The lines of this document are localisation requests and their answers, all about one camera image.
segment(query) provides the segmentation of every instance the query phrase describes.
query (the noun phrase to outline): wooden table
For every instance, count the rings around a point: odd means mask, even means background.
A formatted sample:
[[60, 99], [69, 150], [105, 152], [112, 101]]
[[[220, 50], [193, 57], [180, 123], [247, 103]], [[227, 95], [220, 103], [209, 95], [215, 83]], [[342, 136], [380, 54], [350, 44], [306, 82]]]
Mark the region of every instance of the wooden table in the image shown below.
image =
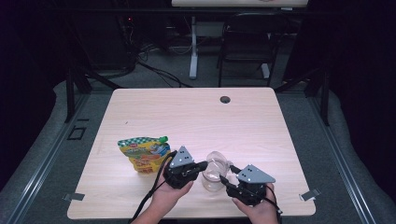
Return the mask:
[[[231, 102], [224, 104], [221, 96]], [[241, 169], [253, 164], [276, 179], [284, 216], [310, 216], [312, 201], [290, 134], [269, 88], [129, 89], [114, 91], [93, 143], [67, 215], [81, 218], [130, 218], [148, 193], [155, 174], [141, 175], [118, 148], [122, 139], [168, 136], [172, 149], [185, 146], [196, 162], [219, 151]], [[201, 175], [168, 218], [244, 217], [225, 188], [204, 189]], [[237, 183], [234, 174], [228, 173]]]

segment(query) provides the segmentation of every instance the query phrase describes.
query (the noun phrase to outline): transparent plastic bottle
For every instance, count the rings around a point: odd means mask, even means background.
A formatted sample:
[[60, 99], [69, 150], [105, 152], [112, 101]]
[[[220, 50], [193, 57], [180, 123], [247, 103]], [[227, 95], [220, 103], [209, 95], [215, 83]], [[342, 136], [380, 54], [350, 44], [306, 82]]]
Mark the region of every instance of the transparent plastic bottle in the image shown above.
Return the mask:
[[208, 162], [207, 168], [202, 172], [202, 184], [209, 191], [218, 191], [224, 187], [220, 181], [220, 175], [226, 177], [233, 163], [219, 152], [213, 151], [206, 157]]

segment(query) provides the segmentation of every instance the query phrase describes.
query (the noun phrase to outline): yellow snack pouch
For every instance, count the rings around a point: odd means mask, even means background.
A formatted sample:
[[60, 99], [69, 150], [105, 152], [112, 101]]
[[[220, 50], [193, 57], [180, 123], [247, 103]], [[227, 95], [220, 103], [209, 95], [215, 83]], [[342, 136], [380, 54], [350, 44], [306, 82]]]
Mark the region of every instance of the yellow snack pouch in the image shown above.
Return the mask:
[[134, 169], [143, 174], [157, 172], [163, 159], [170, 152], [167, 136], [160, 138], [136, 137], [120, 140], [120, 151], [129, 158]]

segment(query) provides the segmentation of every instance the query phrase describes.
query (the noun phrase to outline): human hand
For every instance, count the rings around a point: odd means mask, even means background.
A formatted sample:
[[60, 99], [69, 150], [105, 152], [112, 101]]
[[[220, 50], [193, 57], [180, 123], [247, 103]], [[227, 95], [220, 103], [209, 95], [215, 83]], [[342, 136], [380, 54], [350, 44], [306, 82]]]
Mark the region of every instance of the human hand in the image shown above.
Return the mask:
[[193, 182], [190, 181], [182, 189], [174, 189], [164, 181], [165, 178], [163, 177], [162, 171], [157, 184], [157, 188], [159, 186], [160, 187], [154, 191], [151, 204], [149, 206], [155, 208], [155, 210], [161, 213], [163, 216], [170, 212], [172, 208], [177, 204], [177, 201], [190, 191], [193, 184]]
[[190, 181], [182, 189], [174, 189], [164, 181], [165, 178], [163, 177], [162, 171], [156, 186], [157, 189], [152, 195], [150, 205], [139, 217], [137, 217], [132, 222], [133, 224], [158, 223], [172, 210], [177, 201], [190, 191], [193, 184], [193, 182]]
[[[274, 191], [274, 185], [268, 183], [267, 186]], [[274, 193], [267, 188], [266, 197], [272, 202], [275, 201]], [[233, 202], [236, 207], [238, 207], [241, 212], [245, 213], [250, 219], [252, 224], [277, 224], [277, 216], [276, 216], [276, 208], [268, 203], [267, 201], [262, 201], [261, 203], [255, 206], [248, 206], [239, 201], [236, 198], [233, 198]]]

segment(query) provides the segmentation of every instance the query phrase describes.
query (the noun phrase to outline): desk leg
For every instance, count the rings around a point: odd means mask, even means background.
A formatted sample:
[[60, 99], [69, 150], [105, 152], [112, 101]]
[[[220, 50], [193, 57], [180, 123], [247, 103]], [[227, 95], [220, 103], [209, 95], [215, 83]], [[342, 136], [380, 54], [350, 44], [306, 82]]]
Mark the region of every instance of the desk leg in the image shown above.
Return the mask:
[[270, 70], [267, 63], [262, 63], [262, 75], [264, 78], [270, 77]]
[[198, 53], [197, 53], [197, 34], [195, 17], [191, 19], [191, 65], [190, 65], [190, 79], [197, 78], [198, 69]]

